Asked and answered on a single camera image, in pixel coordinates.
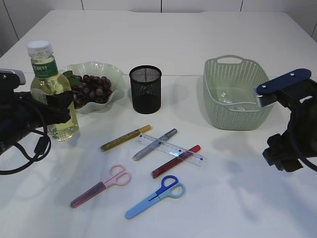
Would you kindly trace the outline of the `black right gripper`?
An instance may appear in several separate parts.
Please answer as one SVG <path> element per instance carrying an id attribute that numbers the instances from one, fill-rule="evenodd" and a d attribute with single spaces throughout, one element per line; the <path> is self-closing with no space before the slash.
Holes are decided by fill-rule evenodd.
<path id="1" fill-rule="evenodd" d="M 312 168 L 308 158 L 312 157 L 312 136 L 300 135 L 291 138 L 288 133 L 276 134 L 267 140 L 268 148 L 263 157 L 270 166 L 275 165 L 279 171 L 294 172 L 306 165 Z"/>

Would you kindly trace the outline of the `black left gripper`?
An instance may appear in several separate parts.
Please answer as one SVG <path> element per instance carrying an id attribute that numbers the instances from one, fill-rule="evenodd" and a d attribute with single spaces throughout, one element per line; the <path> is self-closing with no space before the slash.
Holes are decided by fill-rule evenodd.
<path id="1" fill-rule="evenodd" d="M 71 119 L 69 106 L 73 103 L 73 92 L 64 91 L 60 94 L 46 95 L 47 105 L 32 98 L 30 92 L 15 92 L 15 98 L 26 111 L 29 124 L 38 124 L 44 131 L 48 131 L 48 116 L 52 107 L 57 110 L 58 120 L 56 123 L 66 123 Z"/>

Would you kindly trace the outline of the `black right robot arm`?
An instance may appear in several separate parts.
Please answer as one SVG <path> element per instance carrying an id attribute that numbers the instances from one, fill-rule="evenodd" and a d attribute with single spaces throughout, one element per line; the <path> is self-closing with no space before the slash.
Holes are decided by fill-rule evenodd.
<path id="1" fill-rule="evenodd" d="M 290 119 L 282 134 L 268 138 L 263 157 L 279 171 L 294 172 L 303 165 L 316 171 L 308 158 L 317 156 L 317 83 L 306 79 L 271 96 L 290 110 Z"/>

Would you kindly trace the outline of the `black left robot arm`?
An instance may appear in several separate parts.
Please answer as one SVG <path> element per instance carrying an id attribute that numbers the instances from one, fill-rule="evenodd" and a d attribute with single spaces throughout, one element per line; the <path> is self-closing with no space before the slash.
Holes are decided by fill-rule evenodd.
<path id="1" fill-rule="evenodd" d="M 49 95 L 47 104 L 33 99 L 31 92 L 15 92 L 26 83 L 21 71 L 0 72 L 0 152 L 4 153 L 14 142 L 19 142 L 39 127 L 66 123 L 71 119 L 73 93 L 65 91 Z"/>

